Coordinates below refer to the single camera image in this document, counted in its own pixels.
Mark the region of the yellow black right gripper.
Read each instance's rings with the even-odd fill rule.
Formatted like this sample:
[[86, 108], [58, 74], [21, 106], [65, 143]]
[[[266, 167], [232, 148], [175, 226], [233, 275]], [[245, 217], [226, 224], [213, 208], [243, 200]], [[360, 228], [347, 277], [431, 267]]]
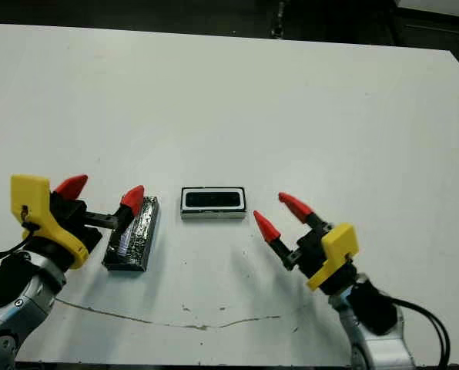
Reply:
[[279, 192], [278, 198], [310, 230], [297, 241], [293, 251], [281, 241], [281, 233], [258, 210], [253, 212], [263, 239], [289, 271], [297, 267], [307, 278], [307, 286], [333, 295], [351, 285], [357, 276], [353, 257], [359, 251], [354, 228], [350, 224], [332, 226], [313, 208], [294, 196]]

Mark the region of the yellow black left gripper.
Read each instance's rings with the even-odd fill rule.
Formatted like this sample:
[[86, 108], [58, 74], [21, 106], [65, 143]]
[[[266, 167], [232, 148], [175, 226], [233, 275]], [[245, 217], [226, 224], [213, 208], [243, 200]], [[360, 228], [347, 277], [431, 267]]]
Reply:
[[[10, 179], [11, 212], [25, 228], [59, 245], [71, 257], [71, 269], [80, 268], [101, 239], [101, 233], [87, 223], [84, 201], [79, 199], [88, 181], [86, 174], [63, 180], [50, 190], [49, 179], [34, 175], [14, 174]], [[144, 186], [125, 193], [118, 210], [115, 231], [124, 231], [136, 218], [144, 201]]]

